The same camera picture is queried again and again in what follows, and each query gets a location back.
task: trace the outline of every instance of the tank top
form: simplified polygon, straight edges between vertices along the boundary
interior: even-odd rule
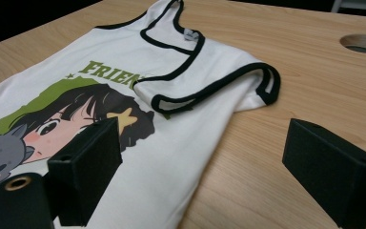
[[[123,163],[87,228],[175,228],[233,113],[276,102],[280,88],[274,67],[181,27],[183,7],[158,0],[0,83],[0,137],[25,145],[0,142],[0,164],[18,161],[0,182],[44,175],[75,135],[117,116]]]

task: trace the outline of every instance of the dark background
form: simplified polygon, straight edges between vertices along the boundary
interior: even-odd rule
[[[0,41],[101,0],[0,0]]]
[[[46,24],[101,0],[0,0],[0,41]],[[232,0],[304,10],[330,11],[335,0]],[[339,13],[366,16],[366,10],[340,9]]]
[[[256,3],[270,6],[297,8],[304,10],[331,11],[335,0],[231,0],[235,2]],[[366,16],[366,10],[343,9],[338,13]]]

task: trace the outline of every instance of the yellow star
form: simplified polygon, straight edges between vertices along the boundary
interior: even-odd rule
[[[135,116],[130,116],[132,113],[132,108],[127,109],[122,114],[118,113],[107,113],[106,117],[118,117],[118,134],[121,135],[124,131],[124,128],[128,125],[132,125],[136,120],[138,120]]]

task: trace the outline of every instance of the anime graphic print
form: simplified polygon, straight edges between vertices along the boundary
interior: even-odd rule
[[[133,97],[93,79],[78,77],[65,86],[69,81],[59,81],[0,120],[0,129],[9,126],[0,134],[0,182],[22,163],[55,155],[96,121],[118,117],[121,152],[154,133],[154,113],[142,111]]]

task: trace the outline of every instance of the neckline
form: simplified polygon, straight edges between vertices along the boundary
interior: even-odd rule
[[[195,41],[196,45],[194,46],[194,48],[192,50],[186,50],[186,49],[183,49],[183,48],[171,45],[171,44],[166,44],[166,43],[160,42],[158,40],[155,40],[147,35],[147,31],[149,31],[150,29],[153,29],[156,26],[156,24],[164,18],[165,14],[171,9],[171,7],[173,6],[173,4],[175,2],[179,3],[179,6],[178,6],[177,12],[175,13],[175,15],[173,17],[173,28],[177,32],[181,33],[182,36],[184,36],[185,31],[191,31],[193,33],[198,34],[197,40]],[[200,54],[200,52],[205,44],[206,38],[200,31],[191,30],[191,29],[183,28],[180,26],[179,19],[180,19],[180,16],[181,16],[181,13],[183,10],[184,10],[184,1],[183,0],[170,0],[168,5],[162,11],[162,13],[159,16],[157,16],[156,19],[153,20],[148,25],[147,28],[143,29],[140,32],[140,35],[145,41],[155,45],[156,47],[163,48],[163,49],[174,49],[178,52],[185,53],[189,57],[174,71],[164,74],[164,75],[158,75],[158,76],[152,76],[152,77],[148,77],[148,78],[139,79],[139,80],[135,81],[132,86],[134,86],[136,83],[143,82],[143,81],[172,80],[172,79],[178,77],[179,75],[181,75],[187,69],[189,69],[189,67],[198,57],[198,55]]]

